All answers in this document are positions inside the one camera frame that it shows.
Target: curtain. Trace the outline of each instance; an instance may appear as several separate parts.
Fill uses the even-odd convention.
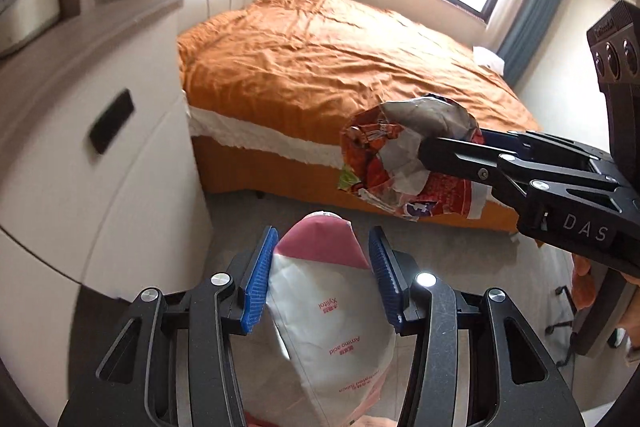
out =
[[[504,60],[504,79],[515,86],[524,74],[558,11],[561,0],[524,0],[504,38],[498,57]]]

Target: crumpled snack bag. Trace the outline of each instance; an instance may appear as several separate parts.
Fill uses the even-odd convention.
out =
[[[428,94],[384,102],[355,115],[341,130],[344,167],[338,188],[414,221],[450,213],[478,218],[470,215],[474,198],[483,205],[487,190],[425,169],[418,148],[428,137],[484,143],[476,119],[453,100]]]
[[[380,399],[396,334],[349,221],[317,212],[284,235],[267,307],[320,425],[347,427]]]

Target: orange bedsheet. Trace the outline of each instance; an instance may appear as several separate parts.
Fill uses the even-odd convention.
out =
[[[234,122],[248,122],[298,139],[292,146],[304,142],[325,151],[322,146],[338,146],[339,131],[354,113],[429,92],[456,100],[482,127],[538,129],[503,79],[475,64],[470,49],[398,13],[351,0],[257,0],[183,33],[178,49],[190,105],[205,117],[225,117],[225,136],[235,136],[229,131]],[[241,148],[224,143],[194,138],[207,190],[251,188],[374,210],[336,188],[335,162],[316,155],[307,162],[304,152],[301,158],[276,145],[254,148],[243,139]],[[513,230],[515,217],[488,202],[476,222],[435,220]]]

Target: cabinet top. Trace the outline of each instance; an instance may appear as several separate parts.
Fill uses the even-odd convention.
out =
[[[182,0],[123,0],[53,26],[0,62],[0,143],[52,89],[73,84],[122,42],[182,7]]]

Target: blue gripper pad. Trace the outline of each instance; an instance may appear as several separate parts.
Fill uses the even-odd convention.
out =
[[[259,245],[258,258],[244,292],[244,310],[242,311],[242,319],[240,319],[240,327],[245,334],[251,333],[254,326],[260,321],[267,298],[271,257],[273,257],[273,249],[278,240],[278,231],[271,227]]]
[[[384,232],[375,227],[369,232],[369,258],[373,273],[378,280],[378,291],[385,307],[386,320],[394,327],[396,333],[402,330],[402,293],[388,254],[386,253]]]

